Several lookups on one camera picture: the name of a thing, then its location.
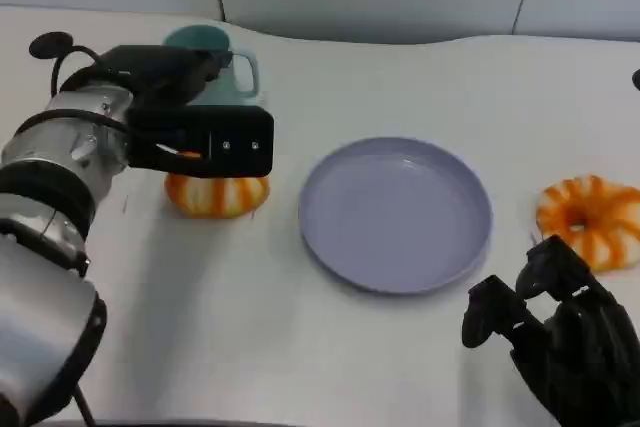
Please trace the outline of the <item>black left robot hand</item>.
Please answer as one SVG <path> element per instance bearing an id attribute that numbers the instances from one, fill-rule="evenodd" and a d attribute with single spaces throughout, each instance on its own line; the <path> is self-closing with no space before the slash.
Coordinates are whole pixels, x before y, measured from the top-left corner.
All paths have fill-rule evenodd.
<path id="1" fill-rule="evenodd" d="M 227 50 L 166 45 L 120 45 L 100 56 L 101 65 L 149 102 L 187 104 L 231 63 Z"/>

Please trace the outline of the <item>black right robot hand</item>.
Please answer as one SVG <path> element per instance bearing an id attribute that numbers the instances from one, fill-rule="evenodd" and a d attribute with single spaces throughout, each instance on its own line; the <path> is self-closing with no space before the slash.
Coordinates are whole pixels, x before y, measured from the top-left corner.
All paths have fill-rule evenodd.
<path id="1" fill-rule="evenodd" d="M 469 291 L 461 337 L 493 334 L 529 390 L 562 426 L 639 423 L 639 337 L 626 309 L 553 235 L 527 253 L 514 287 L 491 275 Z"/>

